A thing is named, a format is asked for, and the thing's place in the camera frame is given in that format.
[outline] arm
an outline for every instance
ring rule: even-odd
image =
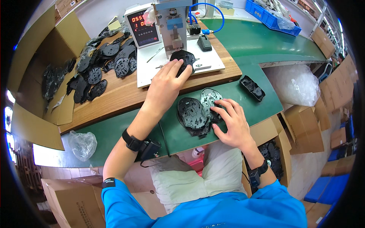
[[[176,78],[183,60],[168,62],[152,79],[145,102],[131,125],[127,128],[130,136],[144,140],[177,98],[180,89],[189,78],[192,67],[188,65]],[[115,177],[124,182],[124,176],[137,157],[137,152],[126,147],[121,137],[109,154],[103,170],[104,180]]]
[[[224,143],[232,147],[240,149],[246,157],[250,168],[256,169],[264,162],[264,157],[258,150],[255,141],[250,135],[250,127],[246,121],[243,108],[232,99],[223,99],[215,101],[216,104],[224,106],[227,111],[219,107],[211,107],[211,109],[222,117],[227,125],[227,133],[223,133],[218,125],[212,124],[214,133]],[[259,188],[263,188],[276,181],[275,174],[268,167],[268,170],[260,176]]]

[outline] wrist strap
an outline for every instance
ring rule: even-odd
[[[139,151],[144,141],[136,139],[134,136],[130,136],[125,129],[122,133],[123,140],[127,143],[127,148],[132,151]]]
[[[257,168],[258,174],[259,176],[261,176],[262,174],[264,174],[267,170],[268,170],[268,162],[266,161],[266,159],[264,158],[264,163],[262,164],[262,166]]]

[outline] sleeve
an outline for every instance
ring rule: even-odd
[[[292,197],[287,188],[276,180],[255,192],[250,199],[262,204],[261,213],[295,227],[307,227],[304,205]]]
[[[108,228],[151,227],[155,223],[120,180],[115,179],[115,186],[104,188],[101,199]]]

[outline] white machine base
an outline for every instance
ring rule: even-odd
[[[195,59],[197,59],[193,64],[195,69],[193,75],[225,69],[214,47],[212,47],[211,51],[202,52],[197,45],[197,39],[188,40],[187,46],[187,51],[194,54]],[[166,59],[164,43],[139,48],[137,50],[137,87],[149,86],[151,79],[160,70],[159,66],[165,65],[168,62],[169,59]]]

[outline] digital display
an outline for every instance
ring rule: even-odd
[[[127,16],[139,46],[159,41],[155,23],[151,26],[145,25],[145,20],[143,19],[145,11],[146,10],[142,10]]]

